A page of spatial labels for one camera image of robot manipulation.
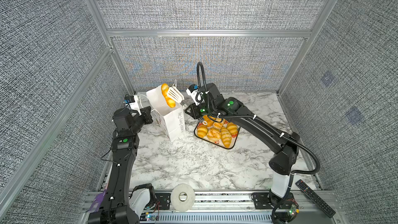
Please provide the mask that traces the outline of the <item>white paper gift bag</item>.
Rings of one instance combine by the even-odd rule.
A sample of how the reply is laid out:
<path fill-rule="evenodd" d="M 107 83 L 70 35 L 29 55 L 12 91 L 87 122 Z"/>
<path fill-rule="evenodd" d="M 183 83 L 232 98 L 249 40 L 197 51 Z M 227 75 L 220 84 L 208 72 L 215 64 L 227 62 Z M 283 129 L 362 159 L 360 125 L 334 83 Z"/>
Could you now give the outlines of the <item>white paper gift bag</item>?
<path fill-rule="evenodd" d="M 176 106 L 170 108 L 162 95 L 161 85 L 147 91 L 145 96 L 152 108 L 151 115 L 170 141 L 181 138 L 186 132 L 183 107 L 176 102 Z"/>

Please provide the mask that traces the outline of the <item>white slotted bread tongs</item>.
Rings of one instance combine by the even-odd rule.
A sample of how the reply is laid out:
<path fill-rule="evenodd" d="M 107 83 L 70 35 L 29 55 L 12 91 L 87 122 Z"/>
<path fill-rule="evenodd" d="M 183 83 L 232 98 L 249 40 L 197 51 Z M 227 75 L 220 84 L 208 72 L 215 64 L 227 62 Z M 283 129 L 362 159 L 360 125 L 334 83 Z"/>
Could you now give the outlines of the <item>white slotted bread tongs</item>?
<path fill-rule="evenodd" d="M 173 101 L 178 102 L 184 109 L 189 106 L 184 95 L 175 86 L 169 87 L 166 95 Z"/>

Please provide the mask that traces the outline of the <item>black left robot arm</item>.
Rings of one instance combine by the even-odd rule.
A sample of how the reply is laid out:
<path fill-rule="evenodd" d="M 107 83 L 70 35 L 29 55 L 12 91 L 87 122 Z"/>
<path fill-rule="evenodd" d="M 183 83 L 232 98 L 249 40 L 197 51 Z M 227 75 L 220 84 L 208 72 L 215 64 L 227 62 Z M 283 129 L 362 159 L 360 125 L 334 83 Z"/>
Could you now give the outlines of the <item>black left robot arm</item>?
<path fill-rule="evenodd" d="M 129 198 L 133 163 L 139 146 L 139 132 L 153 123 L 151 107 L 139 111 L 121 108 L 114 112 L 116 136 L 113 138 L 112 170 L 108 187 L 98 211 L 90 213 L 88 224 L 138 224 L 145 207 L 151 202 L 150 186 L 139 186 Z"/>

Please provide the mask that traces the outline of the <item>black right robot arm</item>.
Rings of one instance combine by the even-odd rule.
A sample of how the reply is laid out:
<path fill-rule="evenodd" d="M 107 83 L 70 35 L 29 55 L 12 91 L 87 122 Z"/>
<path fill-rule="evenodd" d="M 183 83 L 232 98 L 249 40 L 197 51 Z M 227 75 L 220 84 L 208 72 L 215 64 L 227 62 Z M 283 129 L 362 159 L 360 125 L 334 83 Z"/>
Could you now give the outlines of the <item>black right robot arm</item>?
<path fill-rule="evenodd" d="M 212 121 L 214 124 L 224 124 L 227 121 L 237 124 L 274 153 L 269 161 L 269 166 L 274 171 L 271 194 L 279 199 L 285 197 L 292 185 L 292 167 L 299 154 L 298 134 L 291 135 L 272 126 L 234 97 L 225 99 L 213 83 L 202 87 L 192 84 L 188 87 L 187 94 L 194 100 L 186 110 L 189 116 L 203 119 L 205 123 Z"/>

